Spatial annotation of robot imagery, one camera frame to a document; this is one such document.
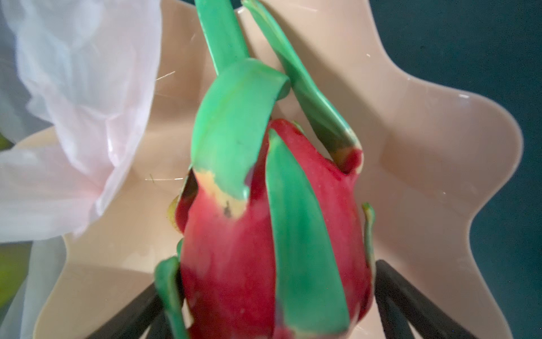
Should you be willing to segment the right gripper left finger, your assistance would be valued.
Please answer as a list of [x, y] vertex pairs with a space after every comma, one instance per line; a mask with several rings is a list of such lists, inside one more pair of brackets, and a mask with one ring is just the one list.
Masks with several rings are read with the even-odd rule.
[[173, 338], [165, 309], [153, 284], [88, 338]]

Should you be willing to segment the pink strawberry plastic bag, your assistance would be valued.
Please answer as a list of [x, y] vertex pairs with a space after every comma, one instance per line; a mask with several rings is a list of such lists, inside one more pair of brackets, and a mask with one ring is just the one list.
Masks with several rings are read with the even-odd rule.
[[1, 248], [30, 271], [1, 305], [1, 337], [31, 338], [64, 262], [120, 190], [148, 124], [162, 40], [159, 1], [3, 1], [1, 133], [51, 124], [57, 144], [1, 153]]

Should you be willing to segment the green apple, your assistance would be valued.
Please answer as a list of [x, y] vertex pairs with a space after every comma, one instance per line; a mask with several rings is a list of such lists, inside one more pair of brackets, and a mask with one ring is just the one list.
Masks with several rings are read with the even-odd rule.
[[7, 306], [15, 297], [27, 277], [32, 249], [32, 241], [16, 239], [12, 235], [13, 218], [8, 212], [13, 205], [10, 179], [1, 167], [1, 307]]

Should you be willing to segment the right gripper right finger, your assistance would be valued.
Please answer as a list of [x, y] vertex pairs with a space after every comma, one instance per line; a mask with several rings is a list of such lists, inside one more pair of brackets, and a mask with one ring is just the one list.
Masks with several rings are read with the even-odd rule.
[[375, 263], [375, 300], [386, 339], [413, 338], [413, 326], [422, 338], [475, 339], [388, 262]]

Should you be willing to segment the red dragon fruit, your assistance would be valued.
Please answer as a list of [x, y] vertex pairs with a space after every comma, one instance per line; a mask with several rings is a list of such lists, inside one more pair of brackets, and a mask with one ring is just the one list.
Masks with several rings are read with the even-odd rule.
[[364, 153], [259, 1], [244, 6], [283, 69], [250, 56], [229, 1], [197, 1], [217, 74], [189, 176], [169, 207], [183, 237], [155, 270], [175, 338], [343, 338], [374, 296]]

